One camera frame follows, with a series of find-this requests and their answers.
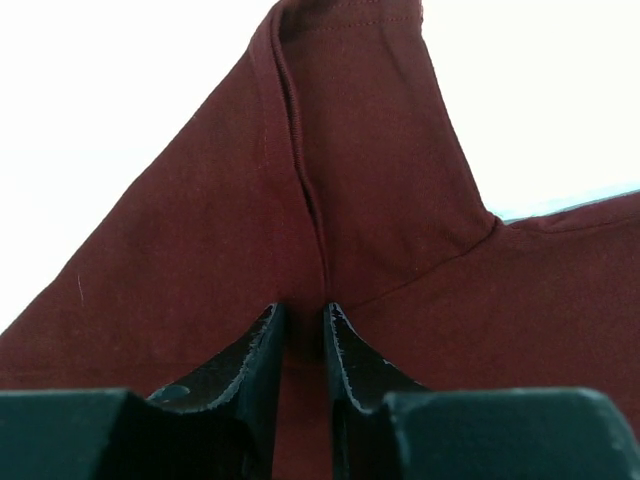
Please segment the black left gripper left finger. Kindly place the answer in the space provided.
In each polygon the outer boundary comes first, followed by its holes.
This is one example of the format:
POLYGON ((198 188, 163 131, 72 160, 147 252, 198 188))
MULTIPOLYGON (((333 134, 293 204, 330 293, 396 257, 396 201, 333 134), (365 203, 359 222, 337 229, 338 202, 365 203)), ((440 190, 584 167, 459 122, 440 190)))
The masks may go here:
POLYGON ((268 479, 286 312, 148 398, 124 388, 4 391, 4 479, 268 479))

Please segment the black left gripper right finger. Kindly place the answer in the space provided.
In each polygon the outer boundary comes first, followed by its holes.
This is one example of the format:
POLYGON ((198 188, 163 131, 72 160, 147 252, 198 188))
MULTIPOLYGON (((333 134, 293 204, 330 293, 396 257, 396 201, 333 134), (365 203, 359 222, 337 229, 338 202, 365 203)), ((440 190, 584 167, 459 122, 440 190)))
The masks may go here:
POLYGON ((639 475, 619 409, 585 388, 434 392, 381 356, 341 307, 323 313, 337 479, 592 479, 639 475))

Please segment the dark red t shirt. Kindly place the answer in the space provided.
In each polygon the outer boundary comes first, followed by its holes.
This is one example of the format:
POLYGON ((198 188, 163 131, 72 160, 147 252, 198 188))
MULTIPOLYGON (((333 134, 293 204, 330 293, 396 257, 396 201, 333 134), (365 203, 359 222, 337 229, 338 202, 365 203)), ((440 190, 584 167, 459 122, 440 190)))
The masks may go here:
POLYGON ((418 1, 282 1, 1 337, 5 389, 148 394, 290 312, 273 473, 331 477, 323 307, 436 390, 580 386, 639 423, 639 198, 502 222, 418 1))

